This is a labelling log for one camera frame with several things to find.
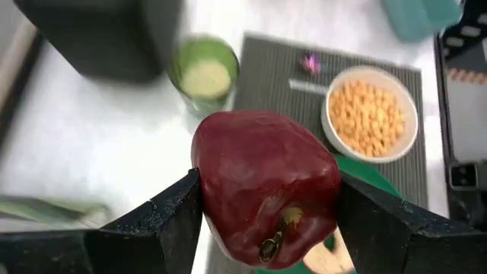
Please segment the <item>teal object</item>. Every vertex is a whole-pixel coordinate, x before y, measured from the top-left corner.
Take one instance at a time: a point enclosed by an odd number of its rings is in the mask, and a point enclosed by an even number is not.
[[[417,42],[458,23],[456,0],[381,0],[394,32],[403,42]]]
[[[343,156],[335,156],[336,162],[338,163],[339,169],[346,172],[353,177],[356,177],[365,183],[369,183],[383,191],[388,192],[394,196],[401,197],[401,195],[393,188],[386,178],[384,178],[378,171],[372,168],[368,164],[364,164],[350,158],[345,158]],[[330,249],[333,246],[333,239],[329,238],[325,240],[325,245]],[[303,262],[297,263],[295,266],[288,269],[283,269],[279,271],[268,271],[256,269],[256,274],[313,274]],[[357,272],[352,271],[349,274],[357,274]]]

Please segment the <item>small purple object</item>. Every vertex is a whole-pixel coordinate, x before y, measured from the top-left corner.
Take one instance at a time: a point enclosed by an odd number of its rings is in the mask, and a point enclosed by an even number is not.
[[[313,53],[308,53],[300,60],[303,69],[310,74],[318,74],[321,72],[321,64],[318,58]]]

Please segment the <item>apple stem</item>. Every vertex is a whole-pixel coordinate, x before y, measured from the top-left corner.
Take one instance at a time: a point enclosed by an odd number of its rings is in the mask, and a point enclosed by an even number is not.
[[[288,224],[286,223],[286,221],[281,218],[281,220],[279,221],[279,228],[274,234],[274,237],[266,239],[262,242],[259,250],[259,258],[261,262],[268,263],[277,254],[277,251],[279,250],[279,246],[281,244],[282,234],[284,233],[287,226]]]

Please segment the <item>glass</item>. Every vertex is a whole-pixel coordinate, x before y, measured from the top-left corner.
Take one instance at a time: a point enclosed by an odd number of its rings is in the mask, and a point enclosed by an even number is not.
[[[198,91],[198,94],[195,94],[194,91],[192,91],[193,94],[190,94],[184,90],[184,87],[188,86],[187,82],[191,81],[185,79],[185,77],[189,77],[189,73],[193,73],[190,72],[190,69],[202,62],[211,62],[213,65],[216,63],[228,73],[227,87],[216,95],[206,95],[212,91],[204,91],[204,87],[201,87],[202,90]],[[204,117],[223,109],[228,95],[235,86],[239,74],[239,64],[234,51],[225,41],[217,37],[193,37],[183,42],[174,53],[168,74],[174,87],[183,97],[188,111]],[[215,73],[208,72],[197,77],[201,80],[201,78],[217,76]]]

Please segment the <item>black device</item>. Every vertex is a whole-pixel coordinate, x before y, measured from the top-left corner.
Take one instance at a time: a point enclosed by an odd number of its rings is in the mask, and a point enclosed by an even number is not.
[[[148,82],[167,67],[180,0],[14,0],[82,75]]]
[[[190,274],[202,221],[199,171],[98,230],[0,235],[8,274]],[[342,173],[337,219],[361,274],[480,274],[487,234]]]

